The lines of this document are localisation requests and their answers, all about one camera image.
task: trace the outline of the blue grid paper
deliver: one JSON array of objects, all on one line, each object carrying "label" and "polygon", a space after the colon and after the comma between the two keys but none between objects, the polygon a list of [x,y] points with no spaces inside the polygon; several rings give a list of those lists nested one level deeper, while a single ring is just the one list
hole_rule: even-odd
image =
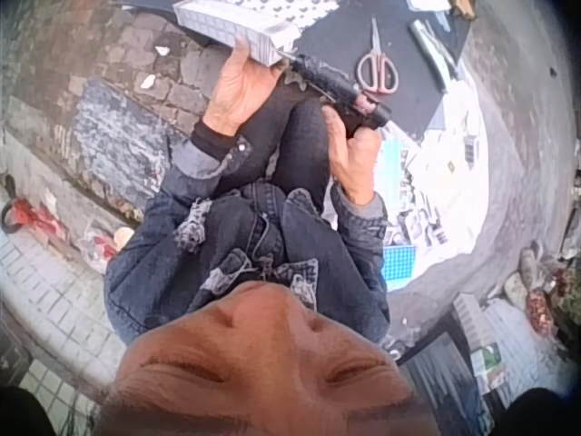
[{"label": "blue grid paper", "polygon": [[392,245],[383,247],[383,278],[389,282],[409,279],[416,263],[415,245]]}]

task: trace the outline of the paper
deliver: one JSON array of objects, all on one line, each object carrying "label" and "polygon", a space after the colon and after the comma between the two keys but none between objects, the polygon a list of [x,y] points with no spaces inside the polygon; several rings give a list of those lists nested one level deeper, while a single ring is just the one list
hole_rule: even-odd
[{"label": "paper", "polygon": [[302,31],[339,8],[338,0],[225,0],[294,23]]},{"label": "paper", "polygon": [[178,23],[229,47],[236,35],[246,36],[251,57],[267,66],[281,60],[277,50],[292,51],[299,28],[276,16],[212,0],[186,0],[173,5]]},{"label": "paper", "polygon": [[409,9],[412,11],[449,11],[452,8],[449,0],[408,0]]}]

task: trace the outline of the paved ground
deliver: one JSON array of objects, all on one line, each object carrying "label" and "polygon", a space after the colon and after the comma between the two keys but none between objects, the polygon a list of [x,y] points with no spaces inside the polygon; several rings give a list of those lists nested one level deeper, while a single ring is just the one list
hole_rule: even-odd
[{"label": "paved ground", "polygon": [[[35,160],[27,161],[34,164],[17,168],[27,181],[27,194],[50,200],[47,180],[56,177],[66,181],[67,192],[76,192],[72,201],[69,194],[63,197],[64,189],[49,191],[61,205],[63,221],[96,216],[114,225],[123,215],[139,219],[140,211],[87,171],[81,150],[71,139],[87,78],[102,77],[187,133],[207,104],[224,54],[199,47],[159,17],[122,12],[105,0],[12,5],[2,14],[2,146],[24,147],[34,155]],[[464,60],[476,80],[487,125],[488,215],[472,254],[436,265],[405,290],[390,294],[391,334],[403,340],[428,329],[458,292],[481,296],[504,281],[516,268],[520,248],[533,238],[556,249],[568,215],[573,85],[556,19],[541,0],[479,2],[478,13]],[[159,56],[157,45],[171,47],[171,54]],[[549,67],[558,72],[557,78],[549,75]],[[157,79],[153,88],[143,90],[141,83],[148,74],[157,74]],[[44,165],[42,177],[37,175],[36,161]],[[67,212],[66,205],[77,204],[79,195],[88,212]],[[21,250],[21,244],[15,248]],[[66,290],[55,291],[59,301],[68,298]],[[90,292],[94,296],[99,290]],[[92,321],[107,327],[101,315]],[[45,317],[30,318],[30,328],[41,331],[43,322],[51,322],[50,311]],[[71,332],[64,338],[74,342]],[[84,351],[92,347],[76,343]],[[100,356],[96,349],[92,355]],[[106,378],[101,375],[98,382]]]},{"label": "paved ground", "polygon": [[[2,190],[0,205],[7,196]],[[2,299],[74,381],[109,383],[125,351],[105,313],[103,278],[46,250],[28,232],[0,231]]]}]

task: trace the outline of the black mat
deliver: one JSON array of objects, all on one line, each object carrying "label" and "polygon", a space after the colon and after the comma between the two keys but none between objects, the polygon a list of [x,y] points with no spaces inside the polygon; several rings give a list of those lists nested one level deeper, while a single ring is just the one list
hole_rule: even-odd
[{"label": "black mat", "polygon": [[371,49],[373,15],[378,22],[381,49],[399,71],[398,91],[380,100],[391,109],[399,127],[420,138],[442,94],[409,25],[416,19],[428,19],[434,32],[458,59],[468,37],[469,23],[459,17],[450,17],[451,32],[446,33],[433,13],[412,12],[406,0],[349,0],[306,29],[295,45],[299,53],[316,55],[354,76],[359,60]]}]

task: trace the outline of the brick pavement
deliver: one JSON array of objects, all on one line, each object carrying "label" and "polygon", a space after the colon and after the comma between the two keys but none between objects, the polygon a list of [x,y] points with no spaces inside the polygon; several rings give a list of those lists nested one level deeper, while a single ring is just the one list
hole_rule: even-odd
[{"label": "brick pavement", "polygon": [[[107,206],[139,220],[142,211],[86,167],[72,135],[87,80],[103,78],[188,134],[205,111],[225,52],[200,47],[164,18],[106,0],[31,0],[6,9],[3,127]],[[150,74],[155,82],[143,89]]]}]

